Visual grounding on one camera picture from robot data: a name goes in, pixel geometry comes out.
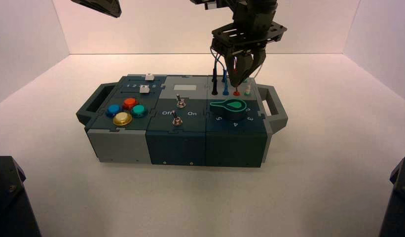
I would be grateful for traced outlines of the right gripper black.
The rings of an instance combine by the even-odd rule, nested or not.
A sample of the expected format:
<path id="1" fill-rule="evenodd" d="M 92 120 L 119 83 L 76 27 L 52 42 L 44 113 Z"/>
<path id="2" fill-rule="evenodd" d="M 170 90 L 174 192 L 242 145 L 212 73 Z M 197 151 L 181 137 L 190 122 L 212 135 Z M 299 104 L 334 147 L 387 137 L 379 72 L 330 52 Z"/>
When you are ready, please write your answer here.
<path id="1" fill-rule="evenodd" d="M 287 31 L 285 26 L 273 21 L 274 15 L 274 11 L 235 11 L 232 23 L 212 31 L 211 48 L 224 55 L 233 87 L 238 87 L 263 64 L 266 59 L 265 45 L 280 41 Z M 250 53 L 239 55 L 235 60 L 233 55 L 250 50 Z"/>

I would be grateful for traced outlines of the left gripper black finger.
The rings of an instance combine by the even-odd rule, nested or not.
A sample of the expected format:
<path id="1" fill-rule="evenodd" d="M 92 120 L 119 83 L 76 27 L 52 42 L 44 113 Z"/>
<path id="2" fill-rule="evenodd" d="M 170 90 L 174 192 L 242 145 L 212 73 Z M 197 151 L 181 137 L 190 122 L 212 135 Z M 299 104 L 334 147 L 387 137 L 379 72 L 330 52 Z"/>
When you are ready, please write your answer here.
<path id="1" fill-rule="evenodd" d="M 111 17 L 120 17 L 122 14 L 118 0 L 72 0 L 72 2 Z"/>

